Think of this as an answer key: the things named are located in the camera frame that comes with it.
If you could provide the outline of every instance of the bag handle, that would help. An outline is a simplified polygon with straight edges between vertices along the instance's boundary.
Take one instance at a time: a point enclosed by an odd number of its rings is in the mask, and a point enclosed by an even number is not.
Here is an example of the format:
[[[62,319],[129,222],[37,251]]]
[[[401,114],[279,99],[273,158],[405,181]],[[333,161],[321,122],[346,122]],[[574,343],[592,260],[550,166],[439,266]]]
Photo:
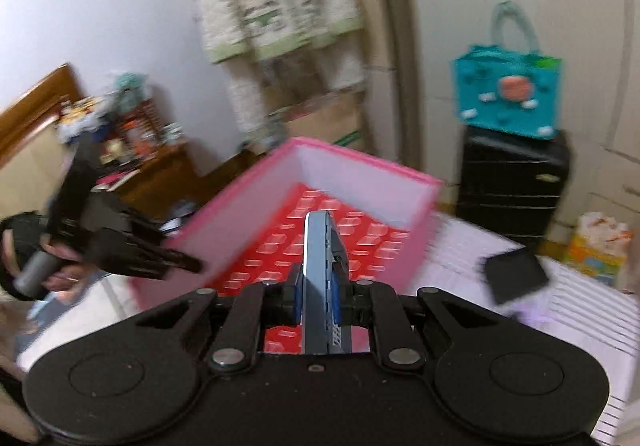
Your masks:
[[[539,54],[540,45],[538,44],[538,37],[531,22],[524,14],[524,11],[514,2],[501,2],[494,9],[494,16],[491,20],[491,40],[494,45],[502,46],[502,26],[504,25],[505,18],[513,18],[513,21],[518,25],[520,30],[524,33],[529,43],[529,53]]]

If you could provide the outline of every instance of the wooden bed frame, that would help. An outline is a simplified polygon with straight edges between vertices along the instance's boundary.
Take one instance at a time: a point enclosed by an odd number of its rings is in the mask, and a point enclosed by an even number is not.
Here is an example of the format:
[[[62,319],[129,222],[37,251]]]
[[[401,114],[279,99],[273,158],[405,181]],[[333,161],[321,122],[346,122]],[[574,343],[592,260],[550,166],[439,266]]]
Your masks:
[[[0,114],[0,168],[16,153],[54,123],[62,103],[82,98],[68,63],[60,65],[12,106]]]

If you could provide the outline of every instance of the white wall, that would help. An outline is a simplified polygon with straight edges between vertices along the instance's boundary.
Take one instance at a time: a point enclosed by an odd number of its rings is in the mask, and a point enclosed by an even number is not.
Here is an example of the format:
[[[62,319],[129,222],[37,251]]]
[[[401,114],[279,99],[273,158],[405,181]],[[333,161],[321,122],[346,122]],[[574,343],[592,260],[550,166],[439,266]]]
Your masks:
[[[504,0],[415,0],[422,52],[423,112],[429,172],[450,187],[455,201],[460,169],[460,133],[454,110],[450,62],[473,43],[490,42],[495,4]],[[590,206],[600,163],[614,150],[625,95],[625,66],[633,32],[629,0],[514,0],[530,17],[543,53],[564,60],[560,126],[574,149],[573,179],[556,212],[551,237],[563,240],[568,226]],[[524,39],[507,24],[506,44],[524,49]]]
[[[114,71],[145,73],[208,172],[241,138],[195,12],[194,0],[0,0],[0,109],[66,61],[89,94],[108,90]]]

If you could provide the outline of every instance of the white table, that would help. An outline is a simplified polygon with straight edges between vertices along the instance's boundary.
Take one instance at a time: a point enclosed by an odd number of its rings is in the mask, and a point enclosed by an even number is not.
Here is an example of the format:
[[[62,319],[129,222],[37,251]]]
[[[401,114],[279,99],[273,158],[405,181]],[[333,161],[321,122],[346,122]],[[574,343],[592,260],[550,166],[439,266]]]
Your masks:
[[[543,257],[549,286],[497,308],[480,267],[486,257],[521,246],[462,220],[438,216],[442,221],[438,235],[406,293],[436,286],[495,312],[524,312],[534,316],[532,327],[586,350],[602,364],[610,384],[609,400],[592,436],[604,445],[613,445],[639,350],[636,297]]]

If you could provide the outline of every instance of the black square object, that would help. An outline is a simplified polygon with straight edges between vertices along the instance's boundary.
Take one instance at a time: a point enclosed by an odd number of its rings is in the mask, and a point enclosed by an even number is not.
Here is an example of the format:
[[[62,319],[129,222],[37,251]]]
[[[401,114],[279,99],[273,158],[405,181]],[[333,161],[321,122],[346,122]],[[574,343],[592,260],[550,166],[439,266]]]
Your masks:
[[[542,289],[549,283],[538,258],[527,248],[490,256],[482,270],[498,305]]]

